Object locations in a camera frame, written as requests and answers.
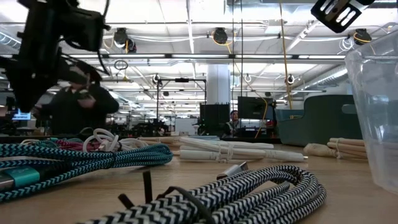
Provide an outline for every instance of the man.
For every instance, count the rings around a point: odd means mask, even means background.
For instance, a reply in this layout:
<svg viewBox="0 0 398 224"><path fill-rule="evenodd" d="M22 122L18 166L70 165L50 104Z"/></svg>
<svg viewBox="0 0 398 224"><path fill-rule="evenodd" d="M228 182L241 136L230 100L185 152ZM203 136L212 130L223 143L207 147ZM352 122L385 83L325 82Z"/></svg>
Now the man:
<svg viewBox="0 0 398 224"><path fill-rule="evenodd" d="M237 129L240 128L238 111L232 110L232 112L229 115L231 116L231 121L225 123L224 125L223 138L233 138L233 137L236 138Z"/></svg>
<svg viewBox="0 0 398 224"><path fill-rule="evenodd" d="M85 127L103 128L106 115L119 109L119 103L100 87L102 78L94 68L78 62L70 71L85 76L87 84L70 83L49 104L36 105L33 111L35 116L52 117L53 135L78 134Z"/></svg>

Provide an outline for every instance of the computer monitor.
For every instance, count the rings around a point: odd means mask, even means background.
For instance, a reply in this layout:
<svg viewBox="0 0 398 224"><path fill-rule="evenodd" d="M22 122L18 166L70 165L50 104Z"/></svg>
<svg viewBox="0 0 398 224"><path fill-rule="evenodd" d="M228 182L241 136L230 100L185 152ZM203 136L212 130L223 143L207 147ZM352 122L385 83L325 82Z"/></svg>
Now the computer monitor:
<svg viewBox="0 0 398 224"><path fill-rule="evenodd" d="M13 121L29 121L30 120L30 113L22 113L21 110L18 108L18 113L14 114L12 118Z"/></svg>
<svg viewBox="0 0 398 224"><path fill-rule="evenodd" d="M274 99L264 98L267 101L268 107L265 119L274 119L274 110L271 106ZM238 114L239 118L244 119L262 119L266 104L260 97L238 97Z"/></svg>

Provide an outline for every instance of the ceiling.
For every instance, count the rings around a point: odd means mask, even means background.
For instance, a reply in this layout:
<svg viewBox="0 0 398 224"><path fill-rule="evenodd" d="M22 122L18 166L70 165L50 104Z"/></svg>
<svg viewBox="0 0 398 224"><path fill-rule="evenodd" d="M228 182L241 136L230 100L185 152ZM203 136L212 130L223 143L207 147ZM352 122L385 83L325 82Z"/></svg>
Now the ceiling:
<svg viewBox="0 0 398 224"><path fill-rule="evenodd" d="M231 6L224 11L222 0L113 0L111 1L106 23L112 29L104 35L104 44L101 49L103 54L124 54L112 42L113 32L118 27L128 28L128 34L135 41L137 54L245 54L245 55L283 55L282 39L278 38L281 32L278 1L270 1L270 4L257 4L260 1L243 1L243 13L240 12L240 5L236 3L234 16L231 13ZM355 29L366 28L372 38L380 38L398 26L389 26L398 21L397 9L368 8L363 14L343 33L336 34L323 24L317 22L311 15L310 9L315 1L296 0L284 1L283 19L285 46L287 55L345 55L350 50L358 48L352 45L350 40L345 40L348 34L353 34ZM188 25L187 3L189 3L189 18L192 22ZM105 0L80 0L80 7L103 12ZM16 0L2 0L0 2L0 34L20 41L16 32L23 31L27 9L16 3ZM213 39L207 38L216 27L224 27L232 41L233 31L236 33L234 44L217 45ZM294 40L301 34L301 39ZM8 39L0 38L0 54L16 54L17 47L10 46ZM100 67L99 61L90 58L94 52L84 52L61 43L63 52L67 54L82 54L81 59L93 66ZM343 64L343 57L339 60L326 58L319 61L311 60L288 60L287 73L292 74L296 80L295 86L303 82L309 83L320 75L330 71L332 68ZM103 86L113 91L113 95L122 99L121 102L128 102L133 105L135 114L148 113L144 108L150 108L155 101L153 97L156 92L145 92L140 89L151 89L152 77L159 74L161 78L197 78L205 79L207 76L207 65L209 63L220 63L212 59L125 59L130 67L122 72L116 70L112 65L117 58L105 60L109 65L113 77L104 75ZM239 77L241 70L241 59L236 59L236 66L233 68L232 61L229 63L231 74ZM244 60L244 76L249 75L249 82L255 90L283 90L285 89L285 66L283 57L278 60ZM235 88L240 89L240 83L235 80ZM175 83L170 82L164 89L197 89L197 92L170 92L167 98L174 99L203 99L204 92L193 82ZM247 92L248 96L255 96L255 93ZM176 102L176 106L163 105L161 114L198 114L197 104L194 101Z"/></svg>

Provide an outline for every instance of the wooden table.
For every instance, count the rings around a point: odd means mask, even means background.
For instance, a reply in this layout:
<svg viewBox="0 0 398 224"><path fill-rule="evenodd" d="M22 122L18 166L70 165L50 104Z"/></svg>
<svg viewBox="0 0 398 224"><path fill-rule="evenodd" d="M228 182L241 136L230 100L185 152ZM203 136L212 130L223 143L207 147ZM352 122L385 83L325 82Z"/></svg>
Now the wooden table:
<svg viewBox="0 0 398 224"><path fill-rule="evenodd" d="M276 164L250 162L250 169ZM308 163L289 163L313 172L327 192L326 203L302 223L397 223L398 195L373 184L367 161L310 157ZM151 169L154 196L168 186L192 189L216 179L231 164L185 162L175 157ZM124 210L117 199L125 193L136 205L144 203L142 169L99 170L74 178L29 198L0 205L0 223L75 223Z"/></svg>

